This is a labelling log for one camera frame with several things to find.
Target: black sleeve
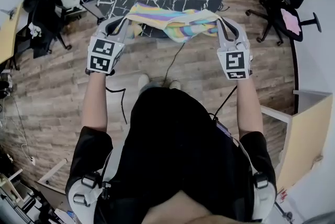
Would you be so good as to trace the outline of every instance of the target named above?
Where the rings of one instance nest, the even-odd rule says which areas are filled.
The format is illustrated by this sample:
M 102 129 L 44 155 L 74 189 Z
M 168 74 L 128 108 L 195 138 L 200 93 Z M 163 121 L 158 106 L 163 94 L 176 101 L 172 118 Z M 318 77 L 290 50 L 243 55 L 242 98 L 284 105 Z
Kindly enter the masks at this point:
M 276 175 L 269 153 L 267 152 L 264 135 L 260 132 L 252 132 L 244 135 L 240 142 L 247 151 L 252 165 L 256 168 L 257 171 L 263 172 L 265 175 L 267 175 L 269 181 L 276 188 Z
M 113 145 L 108 134 L 83 127 L 74 150 L 70 176 L 65 188 L 66 195 L 78 179 L 89 172 L 101 169 L 112 149 Z

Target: yellow wooden panel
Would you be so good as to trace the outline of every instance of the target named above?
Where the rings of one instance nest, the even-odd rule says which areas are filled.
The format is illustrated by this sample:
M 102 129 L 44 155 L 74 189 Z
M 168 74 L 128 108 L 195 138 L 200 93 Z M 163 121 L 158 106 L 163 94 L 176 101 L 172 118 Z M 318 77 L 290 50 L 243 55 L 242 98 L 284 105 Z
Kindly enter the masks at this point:
M 0 29 L 0 63 L 5 62 L 7 59 L 14 55 L 14 45 L 16 28 L 22 10 L 22 3 L 17 6 L 16 13 L 11 20 L 9 16 Z
M 294 115 L 288 128 L 277 189 L 288 189 L 306 175 L 322 154 L 330 122 L 332 95 Z

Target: skin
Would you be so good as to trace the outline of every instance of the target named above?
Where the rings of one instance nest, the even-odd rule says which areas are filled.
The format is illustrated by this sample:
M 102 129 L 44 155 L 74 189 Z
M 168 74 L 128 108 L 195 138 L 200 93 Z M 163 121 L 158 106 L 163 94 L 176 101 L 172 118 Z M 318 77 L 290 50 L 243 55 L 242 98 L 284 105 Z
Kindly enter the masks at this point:
M 106 132 L 106 76 L 92 73 L 84 98 L 82 125 Z M 237 121 L 240 139 L 247 133 L 259 131 L 263 133 L 261 106 L 252 78 L 237 81 Z M 171 199 L 149 209 L 143 224 L 184 224 L 196 223 L 230 223 L 222 221 L 221 216 L 208 219 L 211 215 L 203 205 L 192 200 L 183 191 L 179 191 Z

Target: striped cloth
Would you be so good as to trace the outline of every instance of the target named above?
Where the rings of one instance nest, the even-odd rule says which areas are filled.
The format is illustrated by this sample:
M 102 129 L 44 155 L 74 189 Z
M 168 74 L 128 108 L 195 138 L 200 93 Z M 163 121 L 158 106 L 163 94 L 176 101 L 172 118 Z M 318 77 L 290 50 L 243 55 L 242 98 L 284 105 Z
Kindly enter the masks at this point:
M 178 12 L 135 3 L 125 18 L 132 20 L 131 38 L 141 34 L 140 24 L 144 23 L 163 30 L 175 42 L 186 42 L 199 33 L 217 36 L 216 20 L 220 17 L 206 9 Z

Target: strap buckle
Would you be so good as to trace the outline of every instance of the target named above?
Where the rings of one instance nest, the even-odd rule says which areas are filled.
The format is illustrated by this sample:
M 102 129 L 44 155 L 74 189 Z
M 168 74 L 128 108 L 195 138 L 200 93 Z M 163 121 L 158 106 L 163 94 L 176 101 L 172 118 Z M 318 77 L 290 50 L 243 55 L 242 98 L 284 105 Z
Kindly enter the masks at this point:
M 109 195 L 108 195 L 108 189 L 111 187 L 111 185 L 107 182 L 107 181 L 103 181 L 102 183 L 102 193 L 101 193 L 101 197 L 103 200 L 107 200 Z
M 96 184 L 99 184 L 99 182 L 101 182 L 101 176 L 97 171 L 86 174 L 82 177 L 82 184 L 91 189 L 94 189 Z
M 86 207 L 90 207 L 90 205 L 86 202 L 85 195 L 82 194 L 75 194 L 73 196 L 73 202 L 77 205 L 84 205 Z
M 263 172 L 257 172 L 253 175 L 253 183 L 257 189 L 262 189 L 268 186 L 269 180 Z

